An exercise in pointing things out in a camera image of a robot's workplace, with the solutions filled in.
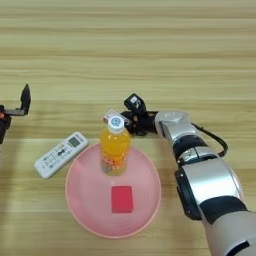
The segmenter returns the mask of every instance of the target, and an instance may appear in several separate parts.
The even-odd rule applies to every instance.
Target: bottle cap
[[[108,120],[108,130],[111,133],[119,134],[124,130],[124,120],[120,116],[112,116]]]

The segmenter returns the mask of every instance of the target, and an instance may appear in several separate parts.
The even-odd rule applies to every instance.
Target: red card
[[[111,198],[112,213],[131,213],[133,211],[131,186],[112,187]]]

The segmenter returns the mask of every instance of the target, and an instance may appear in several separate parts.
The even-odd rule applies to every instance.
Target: orange liquid
[[[130,148],[130,134],[126,129],[120,134],[105,128],[101,133],[102,169],[111,176],[121,175],[127,165]]]

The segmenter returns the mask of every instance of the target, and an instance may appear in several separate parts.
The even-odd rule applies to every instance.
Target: pink plate
[[[132,213],[112,213],[113,186],[132,187]],[[101,170],[97,144],[83,151],[71,165],[66,199],[75,219],[87,230],[105,238],[120,239],[138,233],[152,221],[161,200],[161,184],[154,165],[132,147],[125,173],[108,176]]]

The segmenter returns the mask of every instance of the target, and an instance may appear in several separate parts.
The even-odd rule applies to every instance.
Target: black cable
[[[203,127],[200,127],[200,126],[198,126],[198,125],[196,125],[194,123],[192,123],[192,124],[196,127],[196,129],[198,129],[199,131],[207,134],[209,137],[211,137],[212,139],[217,141],[223,147],[223,151],[218,153],[218,155],[220,157],[224,157],[227,154],[227,152],[228,152],[228,144],[222,138],[220,138],[217,135],[215,135],[215,134],[205,130]]]

